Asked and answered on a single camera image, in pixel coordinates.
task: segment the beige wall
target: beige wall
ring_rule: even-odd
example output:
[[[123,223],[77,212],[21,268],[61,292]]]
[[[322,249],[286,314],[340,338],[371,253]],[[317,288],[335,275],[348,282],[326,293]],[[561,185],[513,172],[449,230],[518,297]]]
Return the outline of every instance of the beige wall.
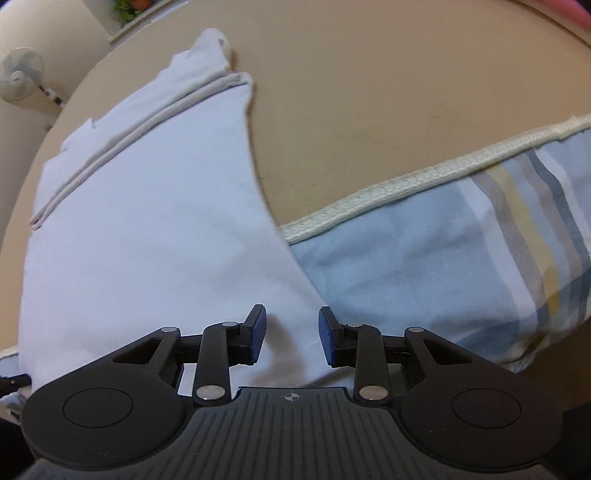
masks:
[[[44,84],[64,98],[108,53],[108,37],[82,0],[12,0],[0,10],[0,57],[13,48],[36,49]],[[41,92],[14,104],[0,99],[0,240],[45,126],[59,113]]]
[[[121,29],[121,24],[113,10],[115,4],[113,0],[82,1],[110,35],[115,35]]]

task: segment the beige tabletop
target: beige tabletop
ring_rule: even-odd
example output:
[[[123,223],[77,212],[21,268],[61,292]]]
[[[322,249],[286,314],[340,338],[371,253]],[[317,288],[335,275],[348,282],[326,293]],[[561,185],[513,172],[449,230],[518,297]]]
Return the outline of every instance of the beige tabletop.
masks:
[[[235,69],[254,78],[252,148],[278,224],[370,184],[591,112],[589,45],[516,2],[189,2],[102,60],[47,135],[0,252],[0,348],[17,341],[27,222],[43,162],[207,27],[225,33]]]

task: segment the circular pad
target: circular pad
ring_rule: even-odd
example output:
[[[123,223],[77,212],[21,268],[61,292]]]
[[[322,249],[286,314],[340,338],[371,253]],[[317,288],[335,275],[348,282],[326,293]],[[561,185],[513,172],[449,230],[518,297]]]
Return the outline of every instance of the circular pad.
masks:
[[[125,420],[134,402],[127,393],[114,388],[91,388],[70,397],[64,415],[80,427],[97,429]]]
[[[453,399],[453,412],[468,425],[501,429],[521,415],[521,405],[511,395],[491,388],[474,388]]]

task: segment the ribbed rubber surface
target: ribbed rubber surface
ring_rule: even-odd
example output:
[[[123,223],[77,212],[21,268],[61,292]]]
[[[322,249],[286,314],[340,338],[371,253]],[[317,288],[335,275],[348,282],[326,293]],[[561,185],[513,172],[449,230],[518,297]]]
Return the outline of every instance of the ribbed rubber surface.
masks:
[[[74,472],[41,460],[22,478],[556,480],[540,465],[511,473],[443,465],[416,449],[389,412],[357,406],[341,388],[243,388],[226,406],[197,410],[172,444],[134,465]]]

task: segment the wall fan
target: wall fan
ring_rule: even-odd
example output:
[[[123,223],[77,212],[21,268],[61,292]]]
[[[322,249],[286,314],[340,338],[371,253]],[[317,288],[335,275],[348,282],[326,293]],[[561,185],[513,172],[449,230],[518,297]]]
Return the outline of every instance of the wall fan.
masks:
[[[43,87],[45,65],[32,48],[16,48],[0,61],[0,97],[8,101],[22,100],[36,88],[62,108],[66,104],[53,90]]]

